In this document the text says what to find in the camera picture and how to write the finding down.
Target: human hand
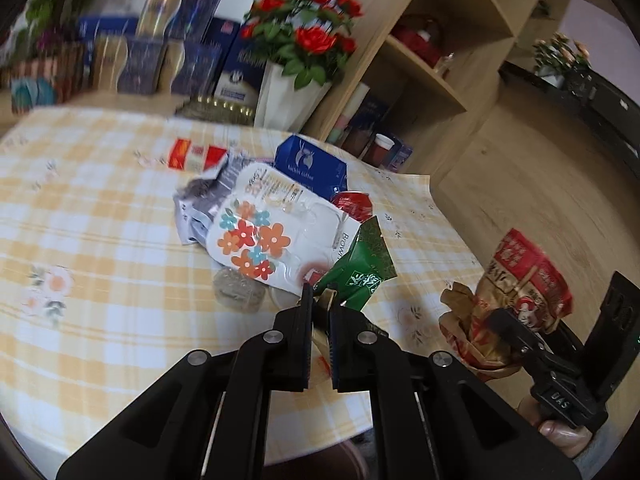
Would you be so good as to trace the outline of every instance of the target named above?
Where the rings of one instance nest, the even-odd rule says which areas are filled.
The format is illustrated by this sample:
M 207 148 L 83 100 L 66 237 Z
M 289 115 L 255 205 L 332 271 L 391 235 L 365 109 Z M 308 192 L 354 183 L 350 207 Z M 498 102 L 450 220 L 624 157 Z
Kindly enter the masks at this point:
M 544 435 L 567 457 L 577 456 L 590 442 L 593 434 L 585 427 L 572 430 L 558 420 L 542 420 L 540 404 L 530 395 L 525 396 L 518 405 L 518 413 L 538 432 Z

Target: tablecloth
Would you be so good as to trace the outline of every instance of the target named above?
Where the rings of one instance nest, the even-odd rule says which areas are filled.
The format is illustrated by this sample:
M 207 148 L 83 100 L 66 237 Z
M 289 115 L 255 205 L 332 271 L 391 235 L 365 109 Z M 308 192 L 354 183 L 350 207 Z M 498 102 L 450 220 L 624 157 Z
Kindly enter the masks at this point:
M 289 134 L 95 108 L 40 108 L 0 143 L 0 411 L 64 458 L 194 348 L 237 349 L 271 327 L 217 303 L 218 266 L 182 246 L 167 168 L 177 137 L 273 156 Z M 441 291 L 481 266 L 433 203 L 428 176 L 376 170 L 333 146 L 349 188 L 368 192 L 398 277 L 364 313 L 401 347 L 447 348 Z M 313 387 L 273 394 L 266 461 L 330 446 L 371 425 L 367 394 L 338 394 L 313 355 Z

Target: green package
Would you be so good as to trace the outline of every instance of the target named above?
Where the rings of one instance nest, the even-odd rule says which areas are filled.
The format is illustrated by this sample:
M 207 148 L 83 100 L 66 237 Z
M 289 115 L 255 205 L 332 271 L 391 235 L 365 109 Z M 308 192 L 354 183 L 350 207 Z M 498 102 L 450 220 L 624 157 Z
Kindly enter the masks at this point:
M 380 283 L 396 277 L 378 218 L 373 216 L 360 226 L 350 249 L 314 286 L 314 296 L 327 288 L 338 293 L 353 310 L 362 310 Z

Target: metal screw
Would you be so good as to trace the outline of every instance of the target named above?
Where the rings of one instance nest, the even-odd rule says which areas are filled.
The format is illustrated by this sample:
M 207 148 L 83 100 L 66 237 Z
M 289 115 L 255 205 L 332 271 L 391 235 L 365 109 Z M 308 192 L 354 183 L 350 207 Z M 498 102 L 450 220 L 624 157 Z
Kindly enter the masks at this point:
M 284 339 L 284 334 L 280 330 L 269 330 L 262 336 L 267 343 L 279 343 Z
M 194 350 L 187 356 L 187 362 L 191 366 L 199 366 L 207 362 L 207 354 L 202 350 Z
M 378 336 L 369 330 L 365 330 L 358 334 L 358 341 L 363 345 L 373 345 L 378 340 Z
M 445 366 L 449 366 L 452 362 L 453 362 L 453 357 L 451 356 L 451 354 L 449 352 L 436 352 L 433 355 L 433 362 L 436 363 L 436 365 L 441 366 L 441 367 L 445 367 Z

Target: red can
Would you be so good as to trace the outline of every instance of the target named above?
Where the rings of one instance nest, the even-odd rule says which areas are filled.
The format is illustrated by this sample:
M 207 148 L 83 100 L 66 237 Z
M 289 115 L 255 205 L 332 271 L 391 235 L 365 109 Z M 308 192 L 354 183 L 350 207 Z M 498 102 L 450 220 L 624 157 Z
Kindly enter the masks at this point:
M 360 223 L 373 216 L 373 204 L 369 199 L 369 195 L 361 191 L 336 193 L 331 199 L 331 203 Z

